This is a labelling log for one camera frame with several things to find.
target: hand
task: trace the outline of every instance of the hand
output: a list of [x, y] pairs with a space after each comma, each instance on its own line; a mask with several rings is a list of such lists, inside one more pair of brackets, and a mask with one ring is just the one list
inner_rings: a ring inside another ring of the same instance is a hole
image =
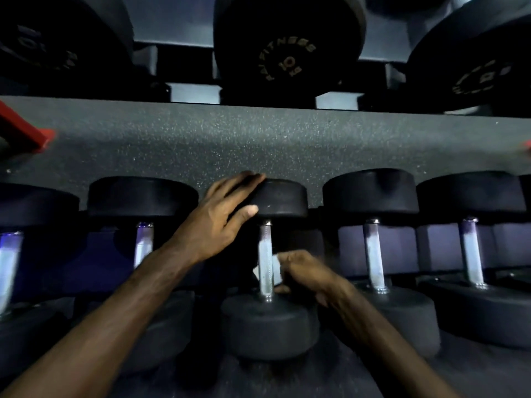
[[[319, 303], [326, 306], [326, 295], [335, 288], [342, 279], [318, 258], [306, 250], [277, 254], [282, 272], [294, 281], [316, 293]], [[277, 293], [289, 293], [289, 287], [281, 285], [275, 288]]]
[[229, 215], [265, 178], [265, 174], [245, 171], [216, 181], [163, 248], [176, 249], [192, 265], [221, 252], [234, 241], [240, 227], [256, 215], [258, 207], [247, 205], [227, 221]]

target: forearm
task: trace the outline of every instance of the forearm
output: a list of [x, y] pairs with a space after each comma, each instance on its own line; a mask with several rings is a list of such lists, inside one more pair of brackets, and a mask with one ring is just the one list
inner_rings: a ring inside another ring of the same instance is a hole
[[344, 279], [326, 292], [358, 345], [375, 356], [411, 397], [457, 398], [456, 392], [421, 358], [399, 332]]
[[191, 263], [170, 249], [150, 254], [131, 277], [13, 382], [2, 398], [101, 398], [157, 309]]

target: person's left forearm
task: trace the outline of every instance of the person's left forearm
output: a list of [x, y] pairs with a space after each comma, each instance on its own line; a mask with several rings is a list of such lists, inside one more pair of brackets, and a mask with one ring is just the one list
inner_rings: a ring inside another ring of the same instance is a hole
[[12, 396], [102, 397], [156, 310], [193, 262], [177, 250], [162, 248], [98, 309], [4, 391]]

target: red metal bracket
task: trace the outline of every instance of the red metal bracket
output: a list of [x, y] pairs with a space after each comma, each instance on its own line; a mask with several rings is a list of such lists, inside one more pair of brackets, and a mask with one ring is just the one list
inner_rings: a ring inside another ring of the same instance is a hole
[[55, 131], [32, 126], [17, 112], [0, 102], [0, 137], [20, 152], [43, 152]]

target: person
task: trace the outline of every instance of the person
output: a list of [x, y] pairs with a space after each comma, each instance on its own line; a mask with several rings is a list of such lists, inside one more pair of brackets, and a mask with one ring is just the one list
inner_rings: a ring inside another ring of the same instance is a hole
[[[215, 182], [170, 240], [0, 397], [105, 397], [135, 341], [187, 271], [225, 249], [258, 212], [249, 205], [232, 215], [264, 178], [246, 171]], [[278, 258], [286, 274], [340, 315], [356, 344], [377, 358], [408, 396], [458, 396], [349, 281], [305, 251]]]

